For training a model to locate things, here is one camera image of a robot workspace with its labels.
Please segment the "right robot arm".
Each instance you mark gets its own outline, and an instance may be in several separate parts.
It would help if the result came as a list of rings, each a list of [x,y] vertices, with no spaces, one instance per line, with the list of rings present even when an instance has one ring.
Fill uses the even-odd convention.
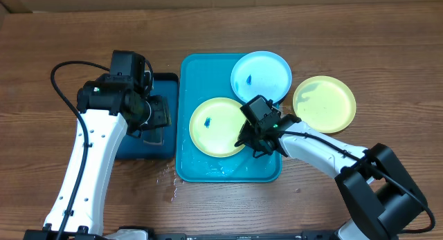
[[[283,116],[262,95],[240,110],[246,122],[237,144],[250,147],[254,158],[278,152],[335,180],[350,220],[329,239],[398,239],[435,227],[426,197],[391,148],[378,143],[368,149],[336,140],[295,115]]]

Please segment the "green and orange sponge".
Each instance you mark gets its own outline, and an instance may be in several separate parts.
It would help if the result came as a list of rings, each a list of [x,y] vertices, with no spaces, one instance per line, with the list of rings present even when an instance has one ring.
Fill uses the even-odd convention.
[[[148,145],[163,145],[164,128],[156,128],[144,131],[143,142]]]

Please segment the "light blue plate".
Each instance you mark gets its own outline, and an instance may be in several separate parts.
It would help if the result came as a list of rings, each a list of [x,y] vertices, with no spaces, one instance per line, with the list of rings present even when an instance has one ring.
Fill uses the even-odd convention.
[[[288,94],[292,72],[288,63],[276,53],[255,51],[241,57],[234,65],[230,83],[235,95],[249,102],[257,95],[280,103]]]

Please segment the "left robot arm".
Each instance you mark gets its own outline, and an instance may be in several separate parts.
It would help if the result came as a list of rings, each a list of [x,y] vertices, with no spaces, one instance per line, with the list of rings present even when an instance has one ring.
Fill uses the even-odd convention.
[[[42,229],[25,231],[25,239],[105,239],[105,198],[123,138],[140,138],[144,131],[172,123],[166,99],[151,94],[154,72],[142,55],[115,50],[111,66],[79,89],[76,104],[55,81],[56,71],[69,64],[57,64],[50,80],[77,118],[75,143],[58,198]]]

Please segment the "yellow plate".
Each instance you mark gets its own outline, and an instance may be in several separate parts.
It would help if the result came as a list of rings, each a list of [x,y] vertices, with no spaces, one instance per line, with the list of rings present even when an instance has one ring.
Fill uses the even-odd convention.
[[[330,76],[314,76],[301,82],[293,94],[294,113],[321,133],[336,133],[351,124],[356,99],[350,88]]]
[[[241,104],[230,98],[212,98],[201,103],[189,123],[190,137],[198,150],[215,158],[226,158],[240,152],[235,146],[246,122]]]

